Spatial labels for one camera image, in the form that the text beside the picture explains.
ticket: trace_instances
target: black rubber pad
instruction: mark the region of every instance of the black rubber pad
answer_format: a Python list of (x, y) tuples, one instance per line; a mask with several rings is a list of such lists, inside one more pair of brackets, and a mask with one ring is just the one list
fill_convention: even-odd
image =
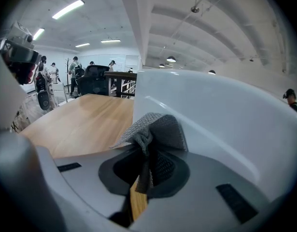
[(79, 167), (81, 167), (81, 164), (75, 162), (67, 165), (58, 166), (57, 168), (60, 172), (65, 172)]
[(258, 212), (230, 184), (216, 187), (240, 223), (252, 219)]

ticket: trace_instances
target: ceiling light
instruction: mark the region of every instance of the ceiling light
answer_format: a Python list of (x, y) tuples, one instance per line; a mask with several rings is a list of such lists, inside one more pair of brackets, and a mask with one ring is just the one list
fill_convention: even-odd
[(52, 18), (54, 19), (59, 19), (61, 18), (64, 14), (70, 12), (71, 10), (74, 10), (80, 6), (84, 5), (83, 0), (77, 0), (74, 3), (71, 3), (70, 5), (68, 5), (67, 7), (65, 7), (64, 9), (62, 9), (61, 11), (59, 11), (57, 14), (55, 14)]
[(85, 44), (79, 44), (79, 45), (76, 45), (75, 47), (81, 47), (81, 46), (85, 46), (85, 45), (89, 45), (90, 43), (85, 43)]
[(173, 57), (173, 56), (169, 56), (169, 57), (167, 58), (167, 61), (169, 61), (169, 62), (176, 62), (176, 59), (175, 59), (175, 57)]
[(101, 41), (101, 43), (108, 43), (108, 42), (120, 42), (120, 40), (105, 40), (105, 41)]
[(44, 29), (39, 29), (33, 36), (33, 40), (35, 41), (43, 32), (44, 32)]

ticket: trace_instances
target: black office chair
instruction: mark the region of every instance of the black office chair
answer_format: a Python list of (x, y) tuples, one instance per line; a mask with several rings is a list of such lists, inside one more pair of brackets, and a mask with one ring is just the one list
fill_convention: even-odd
[(110, 67), (102, 65), (87, 66), (84, 76), (78, 80), (81, 95), (106, 95), (106, 80), (104, 72), (109, 70)]

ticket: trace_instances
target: wooden table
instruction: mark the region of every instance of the wooden table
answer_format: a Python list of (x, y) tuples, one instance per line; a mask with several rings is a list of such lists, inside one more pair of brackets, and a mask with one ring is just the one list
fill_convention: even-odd
[[(49, 149), (53, 158), (108, 150), (132, 125), (133, 100), (86, 94), (45, 114), (20, 134)], [(146, 195), (130, 191), (136, 219), (146, 208)]]

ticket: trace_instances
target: gray cloth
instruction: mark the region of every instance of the gray cloth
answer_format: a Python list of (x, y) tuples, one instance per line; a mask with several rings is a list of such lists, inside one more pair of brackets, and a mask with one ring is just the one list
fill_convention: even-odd
[(158, 113), (147, 113), (140, 120), (129, 127), (111, 147), (115, 148), (121, 144), (138, 144), (146, 161), (143, 163), (140, 173), (137, 192), (146, 193), (152, 185), (152, 175), (149, 170), (149, 150), (148, 145), (154, 140), (157, 144), (173, 147), (187, 151), (184, 135), (173, 115), (163, 115)]

